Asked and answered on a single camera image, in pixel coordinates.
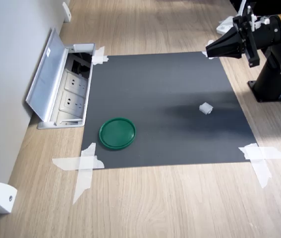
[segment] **open lid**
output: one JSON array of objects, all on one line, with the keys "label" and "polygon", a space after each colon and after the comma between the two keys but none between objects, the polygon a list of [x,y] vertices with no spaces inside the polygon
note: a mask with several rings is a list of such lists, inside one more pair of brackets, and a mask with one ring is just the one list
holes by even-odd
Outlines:
[{"label": "open lid", "polygon": [[68,49],[54,28],[26,98],[26,102],[42,121],[51,118],[67,53]]}]

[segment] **white wall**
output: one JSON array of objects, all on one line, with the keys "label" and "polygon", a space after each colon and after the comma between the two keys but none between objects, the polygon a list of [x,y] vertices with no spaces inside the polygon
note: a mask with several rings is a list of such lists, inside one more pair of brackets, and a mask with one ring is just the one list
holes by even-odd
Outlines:
[{"label": "white wall", "polygon": [[8,183],[31,117],[24,105],[62,0],[0,0],[0,182]]}]

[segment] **floor outlet box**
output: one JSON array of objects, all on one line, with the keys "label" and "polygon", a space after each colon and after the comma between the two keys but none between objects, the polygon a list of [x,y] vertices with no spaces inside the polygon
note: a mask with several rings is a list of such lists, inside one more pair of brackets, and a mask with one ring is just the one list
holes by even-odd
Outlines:
[{"label": "floor outlet box", "polygon": [[38,129],[84,126],[94,53],[95,44],[65,46],[52,30],[26,98]]}]

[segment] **white bracket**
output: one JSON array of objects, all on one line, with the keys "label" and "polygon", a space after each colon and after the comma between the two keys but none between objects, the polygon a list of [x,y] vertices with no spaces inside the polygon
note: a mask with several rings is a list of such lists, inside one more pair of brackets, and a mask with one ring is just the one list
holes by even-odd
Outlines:
[{"label": "white bracket", "polygon": [[11,213],[16,195],[16,188],[0,182],[0,213]]},{"label": "white bracket", "polygon": [[70,22],[72,15],[71,15],[69,7],[66,5],[65,2],[62,3],[62,7],[63,7],[63,12],[64,12],[64,22]]}]

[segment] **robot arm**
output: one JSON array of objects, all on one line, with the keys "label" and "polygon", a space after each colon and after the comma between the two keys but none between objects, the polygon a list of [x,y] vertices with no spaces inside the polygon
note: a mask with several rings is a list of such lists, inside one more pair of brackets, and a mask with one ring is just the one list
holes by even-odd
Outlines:
[{"label": "robot arm", "polygon": [[208,57],[241,58],[246,54],[249,66],[259,65],[257,50],[281,43],[281,14],[263,16],[258,21],[250,7],[245,16],[233,19],[233,27],[206,47]]},{"label": "robot arm", "polygon": [[250,7],[245,16],[233,19],[233,27],[206,47],[208,57],[241,58],[250,67],[259,65],[257,50],[270,47],[270,55],[257,78],[248,82],[258,102],[281,101],[281,14],[257,21]]}]

